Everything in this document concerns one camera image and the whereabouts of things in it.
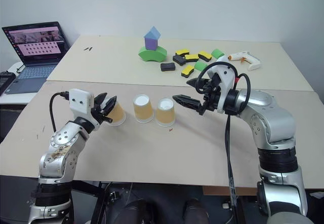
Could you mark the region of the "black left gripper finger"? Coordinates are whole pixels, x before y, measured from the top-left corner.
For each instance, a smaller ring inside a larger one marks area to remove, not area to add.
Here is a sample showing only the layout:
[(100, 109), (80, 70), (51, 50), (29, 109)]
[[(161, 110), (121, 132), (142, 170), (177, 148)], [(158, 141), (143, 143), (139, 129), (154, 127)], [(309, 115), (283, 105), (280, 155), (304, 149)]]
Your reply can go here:
[(101, 103), (101, 114), (109, 115), (109, 113), (114, 109), (117, 101), (117, 96), (113, 96), (110, 98), (105, 98)]
[(99, 95), (97, 95), (95, 98), (94, 98), (94, 103), (96, 105), (101, 105), (102, 102), (105, 100), (107, 96), (107, 93), (100, 93)]

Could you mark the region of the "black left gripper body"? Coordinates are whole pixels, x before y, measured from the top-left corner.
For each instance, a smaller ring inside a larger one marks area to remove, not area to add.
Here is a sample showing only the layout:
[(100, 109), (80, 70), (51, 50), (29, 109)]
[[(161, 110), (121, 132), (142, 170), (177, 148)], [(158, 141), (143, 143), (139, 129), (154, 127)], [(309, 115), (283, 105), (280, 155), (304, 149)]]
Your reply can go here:
[(94, 119), (92, 122), (94, 125), (94, 130), (98, 130), (103, 122), (113, 122), (113, 118), (109, 117), (108, 115), (101, 114), (101, 105), (94, 104), (94, 107), (91, 108), (91, 116)]

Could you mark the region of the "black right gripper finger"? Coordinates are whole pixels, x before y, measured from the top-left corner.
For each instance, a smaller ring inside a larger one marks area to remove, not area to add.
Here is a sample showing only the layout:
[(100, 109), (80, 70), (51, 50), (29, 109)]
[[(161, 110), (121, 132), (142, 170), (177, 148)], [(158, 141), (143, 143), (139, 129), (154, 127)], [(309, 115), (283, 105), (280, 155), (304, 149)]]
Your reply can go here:
[(188, 84), (194, 88), (202, 89), (203, 88), (203, 79), (193, 78), (193, 79), (188, 80), (186, 82), (186, 84)]
[(201, 102), (186, 95), (174, 95), (172, 98), (181, 106), (198, 110), (201, 108)]

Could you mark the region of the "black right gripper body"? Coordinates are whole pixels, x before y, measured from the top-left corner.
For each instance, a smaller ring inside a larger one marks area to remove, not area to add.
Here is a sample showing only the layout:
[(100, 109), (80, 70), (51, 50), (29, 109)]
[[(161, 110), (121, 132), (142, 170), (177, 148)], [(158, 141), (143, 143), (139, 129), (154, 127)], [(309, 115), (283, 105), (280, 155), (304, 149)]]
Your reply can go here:
[(203, 115), (206, 110), (214, 111), (217, 108), (217, 103), (220, 98), (220, 83), (221, 79), (217, 73), (215, 73), (211, 79), (203, 79), (203, 88), (196, 91), (199, 94), (203, 94), (204, 103), (197, 112)]

